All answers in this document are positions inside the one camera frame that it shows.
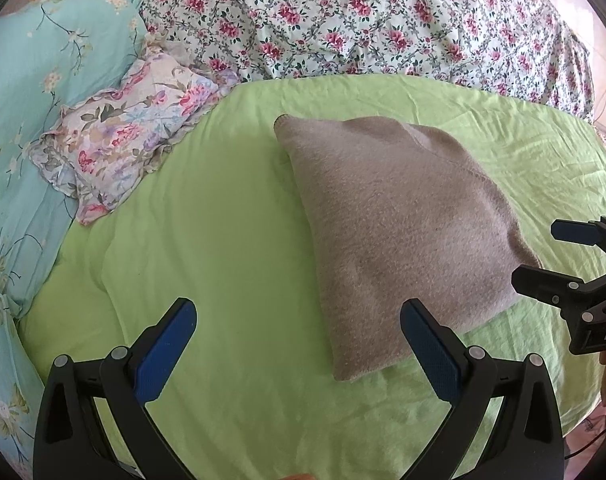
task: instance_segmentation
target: brown folded blanket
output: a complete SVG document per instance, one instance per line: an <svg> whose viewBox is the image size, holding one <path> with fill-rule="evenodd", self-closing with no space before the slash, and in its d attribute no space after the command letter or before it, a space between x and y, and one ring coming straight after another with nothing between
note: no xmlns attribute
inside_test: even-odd
<svg viewBox="0 0 606 480"><path fill-rule="evenodd" d="M274 131L310 223L336 379L411 355L403 301L466 332L516 301L516 267L539 266L505 196L445 132L291 116Z"/></svg>

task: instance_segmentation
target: pillow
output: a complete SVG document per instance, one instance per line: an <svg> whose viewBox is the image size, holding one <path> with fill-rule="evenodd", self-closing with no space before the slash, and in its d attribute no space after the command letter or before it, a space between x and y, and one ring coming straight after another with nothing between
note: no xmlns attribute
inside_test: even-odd
<svg viewBox="0 0 606 480"><path fill-rule="evenodd" d="M102 90L62 108L56 129L43 134L30 158L56 189L79 199L77 220L89 224L160 166L177 131L218 89L151 48L118 90Z"/></svg>
<svg viewBox="0 0 606 480"><path fill-rule="evenodd" d="M280 117L310 223L334 377L408 357L404 301L467 332L516 301L512 271L539 266L507 199L450 135L370 117Z"/></svg>
<svg viewBox="0 0 606 480"><path fill-rule="evenodd" d="M32 478L34 430L43 383L16 334L18 305L0 294L0 452L21 478Z"/></svg>
<svg viewBox="0 0 606 480"><path fill-rule="evenodd" d="M129 0L42 0L0 18L0 293L26 313L76 212L28 146L62 105L118 84L145 26Z"/></svg>

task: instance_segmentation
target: wire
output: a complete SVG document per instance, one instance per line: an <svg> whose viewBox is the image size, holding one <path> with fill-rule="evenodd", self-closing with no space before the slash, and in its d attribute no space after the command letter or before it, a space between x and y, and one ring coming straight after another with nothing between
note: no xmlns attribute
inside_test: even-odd
<svg viewBox="0 0 606 480"><path fill-rule="evenodd" d="M581 454L583 451L585 451L589 446L591 446L592 444L594 444L598 439L600 439L603 435L606 434L606 430L601 431L598 436L592 440L589 444L587 444L586 446L581 447L578 451L575 451L571 454L569 454L568 456L565 457L566 460L569 460L571 458L574 458L576 455Z"/></svg>

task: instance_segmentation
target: silver pin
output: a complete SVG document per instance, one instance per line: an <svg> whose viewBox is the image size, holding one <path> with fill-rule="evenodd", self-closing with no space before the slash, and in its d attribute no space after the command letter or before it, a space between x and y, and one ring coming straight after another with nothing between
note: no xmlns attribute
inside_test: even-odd
<svg viewBox="0 0 606 480"><path fill-rule="evenodd" d="M468 352L474 359L481 360L485 357L485 350L480 346L470 346Z"/></svg>
<svg viewBox="0 0 606 480"><path fill-rule="evenodd" d="M68 364L68 356L67 355L60 355L59 357L57 357L54 360L54 365L57 368L61 368L62 366L65 366L66 364Z"/></svg>
<svg viewBox="0 0 606 480"><path fill-rule="evenodd" d="M128 349L125 346L117 346L114 350L110 352L112 359L123 359L128 354Z"/></svg>
<svg viewBox="0 0 606 480"><path fill-rule="evenodd" d="M529 356L529 362L534 366L543 366L543 358L538 354L532 354Z"/></svg>

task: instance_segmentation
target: blue finger pad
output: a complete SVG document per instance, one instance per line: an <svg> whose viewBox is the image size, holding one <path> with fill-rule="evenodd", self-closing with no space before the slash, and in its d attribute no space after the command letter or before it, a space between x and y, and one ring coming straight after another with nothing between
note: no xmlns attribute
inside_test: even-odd
<svg viewBox="0 0 606 480"><path fill-rule="evenodd" d="M141 404L158 399L196 329L196 307L186 301L136 371L134 394Z"/></svg>
<svg viewBox="0 0 606 480"><path fill-rule="evenodd" d="M596 245L600 242L600 233L594 224L557 220L552 224L554 240L572 242L581 245Z"/></svg>
<svg viewBox="0 0 606 480"><path fill-rule="evenodd" d="M406 303L401 309L401 329L440 400L453 406L461 395L461 371L421 314Z"/></svg>

